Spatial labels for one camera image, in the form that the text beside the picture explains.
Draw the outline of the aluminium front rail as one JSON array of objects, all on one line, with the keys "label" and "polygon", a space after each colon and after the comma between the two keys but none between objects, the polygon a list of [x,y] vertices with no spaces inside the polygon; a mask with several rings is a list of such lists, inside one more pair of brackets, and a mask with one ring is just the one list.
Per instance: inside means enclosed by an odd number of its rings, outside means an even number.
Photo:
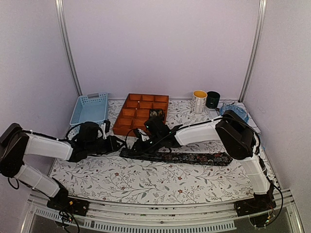
[{"label": "aluminium front rail", "polygon": [[62,220],[47,199],[31,195],[23,233],[304,233],[289,190],[275,194],[276,209],[238,216],[234,201],[143,205],[91,201],[85,216]]}]

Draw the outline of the orange wooden divider tray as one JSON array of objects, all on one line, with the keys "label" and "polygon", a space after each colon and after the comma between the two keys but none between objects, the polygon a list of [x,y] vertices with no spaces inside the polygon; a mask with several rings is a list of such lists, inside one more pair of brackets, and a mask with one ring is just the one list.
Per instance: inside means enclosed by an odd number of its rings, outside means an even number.
[{"label": "orange wooden divider tray", "polygon": [[113,133],[122,136],[134,136],[131,131],[140,128],[146,131],[144,123],[150,118],[151,110],[162,110],[165,123],[168,113],[169,96],[152,94],[128,94],[120,113],[113,125]]}]

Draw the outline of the rolled olive patterned tie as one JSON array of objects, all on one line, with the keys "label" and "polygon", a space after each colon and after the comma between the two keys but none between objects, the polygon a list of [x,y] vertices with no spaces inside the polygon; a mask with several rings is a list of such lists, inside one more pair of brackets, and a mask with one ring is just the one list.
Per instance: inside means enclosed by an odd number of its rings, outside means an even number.
[{"label": "rolled olive patterned tie", "polygon": [[149,110],[149,118],[158,117],[162,121],[165,119],[165,112],[163,109],[150,109]]}]

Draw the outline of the dark green mug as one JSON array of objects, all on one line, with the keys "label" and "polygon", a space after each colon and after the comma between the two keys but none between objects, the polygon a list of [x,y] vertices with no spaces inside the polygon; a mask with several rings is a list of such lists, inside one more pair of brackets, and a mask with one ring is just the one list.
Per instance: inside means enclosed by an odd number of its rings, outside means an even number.
[{"label": "dark green mug", "polygon": [[219,100],[220,100],[220,94],[218,92],[208,91],[207,92],[206,107],[209,109],[217,108]]}]

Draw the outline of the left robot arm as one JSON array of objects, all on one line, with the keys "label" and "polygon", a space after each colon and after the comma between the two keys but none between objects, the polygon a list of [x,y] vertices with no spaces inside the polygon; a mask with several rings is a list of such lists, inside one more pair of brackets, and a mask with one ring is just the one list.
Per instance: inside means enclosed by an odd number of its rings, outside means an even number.
[{"label": "left robot arm", "polygon": [[0,172],[46,195],[62,211],[72,207],[68,190],[54,178],[26,164],[24,156],[36,155],[77,163],[89,156],[102,156],[121,149],[125,142],[107,135],[110,122],[78,124],[78,133],[63,139],[24,130],[12,123],[0,137]]}]

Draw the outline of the white mug yellow inside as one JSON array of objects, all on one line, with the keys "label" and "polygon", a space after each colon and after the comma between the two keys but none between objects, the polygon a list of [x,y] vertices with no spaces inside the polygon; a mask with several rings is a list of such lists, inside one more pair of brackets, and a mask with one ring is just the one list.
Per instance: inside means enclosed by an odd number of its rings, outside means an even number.
[{"label": "white mug yellow inside", "polygon": [[196,114],[201,114],[204,110],[207,101],[207,92],[195,90],[192,94],[193,111]]}]

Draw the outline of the floral patterned tablecloth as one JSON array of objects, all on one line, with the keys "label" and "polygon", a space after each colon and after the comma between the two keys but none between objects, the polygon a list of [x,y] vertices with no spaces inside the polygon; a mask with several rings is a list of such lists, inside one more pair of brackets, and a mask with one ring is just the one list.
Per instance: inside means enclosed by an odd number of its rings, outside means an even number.
[{"label": "floral patterned tablecloth", "polygon": [[248,199],[253,188],[236,160],[227,166],[121,158],[117,152],[79,163],[54,162],[50,172],[70,195],[136,204],[194,204]]}]

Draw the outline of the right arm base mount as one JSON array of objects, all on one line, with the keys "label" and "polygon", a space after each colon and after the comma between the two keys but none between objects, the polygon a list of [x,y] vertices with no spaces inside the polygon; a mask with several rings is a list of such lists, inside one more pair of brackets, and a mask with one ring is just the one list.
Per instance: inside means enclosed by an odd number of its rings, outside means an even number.
[{"label": "right arm base mount", "polygon": [[239,200],[234,202],[234,209],[238,216],[246,216],[256,214],[262,211],[276,208],[274,196],[269,194],[257,195],[254,194],[252,199]]}]

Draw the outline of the light blue plastic basket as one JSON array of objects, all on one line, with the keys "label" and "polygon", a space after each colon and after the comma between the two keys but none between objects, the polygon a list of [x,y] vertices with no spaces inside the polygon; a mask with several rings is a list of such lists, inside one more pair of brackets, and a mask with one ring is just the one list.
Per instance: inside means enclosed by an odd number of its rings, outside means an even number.
[{"label": "light blue plastic basket", "polygon": [[103,124],[108,118],[108,93],[100,92],[79,96],[70,119],[70,126],[91,121]]}]

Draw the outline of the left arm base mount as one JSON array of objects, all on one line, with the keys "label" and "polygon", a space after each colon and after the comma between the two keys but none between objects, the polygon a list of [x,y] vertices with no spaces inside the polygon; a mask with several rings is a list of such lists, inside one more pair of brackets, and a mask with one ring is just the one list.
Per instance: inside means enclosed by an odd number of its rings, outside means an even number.
[{"label": "left arm base mount", "polygon": [[53,180],[58,184],[60,190],[55,197],[49,198],[47,207],[58,211],[66,210],[74,215],[86,216],[90,202],[69,197],[68,190],[55,178]]}]

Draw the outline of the white checked dish towel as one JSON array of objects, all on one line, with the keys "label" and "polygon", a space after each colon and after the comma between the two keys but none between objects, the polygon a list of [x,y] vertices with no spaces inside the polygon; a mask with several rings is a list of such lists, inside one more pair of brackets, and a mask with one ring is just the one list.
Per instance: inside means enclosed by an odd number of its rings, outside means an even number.
[{"label": "white checked dish towel", "polygon": [[[206,108],[206,113],[208,114],[209,118],[216,118],[220,116],[220,112],[218,110],[215,109],[208,109]],[[252,117],[250,116],[250,114],[248,114],[248,122],[247,124],[249,126],[251,126],[258,134],[261,134],[261,130],[259,129],[259,127],[256,125],[256,123],[254,122],[254,120],[252,119]]]}]

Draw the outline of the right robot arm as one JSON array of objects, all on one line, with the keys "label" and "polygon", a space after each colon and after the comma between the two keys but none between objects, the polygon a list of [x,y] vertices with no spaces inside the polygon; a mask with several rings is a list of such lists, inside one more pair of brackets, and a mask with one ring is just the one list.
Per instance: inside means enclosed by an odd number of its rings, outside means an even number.
[{"label": "right robot arm", "polygon": [[138,139],[130,150],[131,154],[153,155],[163,147],[180,148],[188,144],[221,140],[227,154],[241,163],[251,181],[253,210],[261,212],[270,204],[274,184],[268,178],[265,163],[259,155],[260,138],[232,110],[214,119],[186,126],[177,125],[171,129],[157,117],[147,120],[144,125],[151,137],[148,140]]}]

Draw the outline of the dark floral necktie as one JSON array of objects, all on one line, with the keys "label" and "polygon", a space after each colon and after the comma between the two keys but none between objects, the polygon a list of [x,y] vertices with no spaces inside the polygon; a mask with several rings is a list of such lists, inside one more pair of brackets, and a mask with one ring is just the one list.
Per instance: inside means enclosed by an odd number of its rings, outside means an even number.
[{"label": "dark floral necktie", "polygon": [[233,161],[233,158],[231,158],[226,152],[210,154],[158,151],[153,154],[136,154],[130,149],[125,148],[121,150],[120,157],[150,162],[183,163],[202,166],[228,166]]}]

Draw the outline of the aluminium frame post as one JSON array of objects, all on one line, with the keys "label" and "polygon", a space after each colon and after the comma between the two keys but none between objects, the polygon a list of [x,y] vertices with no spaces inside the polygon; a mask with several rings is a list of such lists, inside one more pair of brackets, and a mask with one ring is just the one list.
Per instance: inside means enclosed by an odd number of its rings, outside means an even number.
[{"label": "aluminium frame post", "polygon": [[70,73],[71,73],[71,76],[73,79],[73,84],[74,84],[75,90],[77,92],[77,95],[81,96],[83,93],[82,93],[80,82],[78,80],[76,67],[75,67],[75,63],[74,63],[74,59],[73,59],[73,55],[72,55],[72,51],[71,51],[71,47],[70,47],[63,1],[62,0],[55,0],[55,7],[56,7],[57,18],[58,18],[58,23],[59,23],[59,27],[60,27],[61,37],[62,37],[64,49],[65,49],[65,54],[66,54],[66,58],[68,61]]},{"label": "aluminium frame post", "polygon": [[250,81],[251,81],[251,77],[252,77],[252,73],[253,73],[253,69],[255,66],[256,57],[257,57],[257,53],[259,49],[260,38],[261,38],[263,26],[264,26],[266,7],[267,7],[267,0],[260,0],[254,40],[253,40],[250,58],[249,58],[249,62],[248,62],[246,73],[245,73],[245,78],[243,81],[242,89],[241,89],[239,100],[238,100],[239,102],[244,102],[248,87],[250,85]]}]

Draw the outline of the left aluminium frame post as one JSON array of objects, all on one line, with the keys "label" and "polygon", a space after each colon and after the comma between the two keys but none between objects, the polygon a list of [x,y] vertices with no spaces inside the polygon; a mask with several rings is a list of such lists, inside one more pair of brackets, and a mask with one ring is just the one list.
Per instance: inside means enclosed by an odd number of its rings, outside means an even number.
[{"label": "left aluminium frame post", "polygon": [[57,18],[58,18],[58,23],[59,23],[59,27],[60,27],[61,37],[62,37],[64,49],[65,49],[65,54],[66,54],[66,58],[68,61],[70,73],[71,73],[71,76],[73,79],[73,84],[74,84],[75,90],[77,92],[77,95],[81,96],[83,93],[82,93],[80,82],[78,80],[76,67],[75,67],[75,63],[74,63],[74,59],[73,59],[73,55],[72,55],[72,51],[71,51],[71,47],[70,47],[63,1],[62,0],[55,0],[55,7],[56,7]]}]

